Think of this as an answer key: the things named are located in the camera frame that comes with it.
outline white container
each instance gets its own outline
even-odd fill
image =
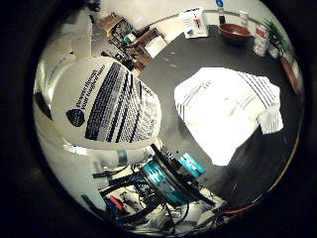
[[[254,52],[260,56],[265,56],[268,44],[268,30],[263,25],[256,27]]]
[[[61,71],[51,110],[62,137],[83,148],[134,150],[159,133],[159,98],[111,58],[81,59]]]
[[[245,28],[248,28],[249,13],[244,12],[244,11],[239,11],[239,16],[241,19],[241,25]]]

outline table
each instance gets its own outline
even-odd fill
[[[180,34],[140,74],[140,79],[157,95],[162,118],[159,137],[179,158],[192,155],[205,169],[199,181],[228,201],[228,207],[248,204],[266,192],[285,168],[293,150],[301,118],[301,100],[293,92],[278,60],[259,57],[251,38],[243,47],[223,41],[217,26],[209,26],[208,38],[185,39]],[[227,167],[214,166],[178,117],[173,93],[177,85],[200,67],[222,66],[254,75],[265,75],[280,88],[280,112],[284,128],[263,135],[259,128],[237,149]]]

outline striped shirt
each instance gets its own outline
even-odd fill
[[[223,67],[202,67],[174,91],[179,117],[214,165],[226,166],[261,126],[283,128],[279,88],[267,77]]]

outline fisheye lens view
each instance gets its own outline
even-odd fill
[[[46,161],[81,206],[181,237],[230,225],[275,189],[305,91],[262,1],[101,0],[55,24],[33,98]]]

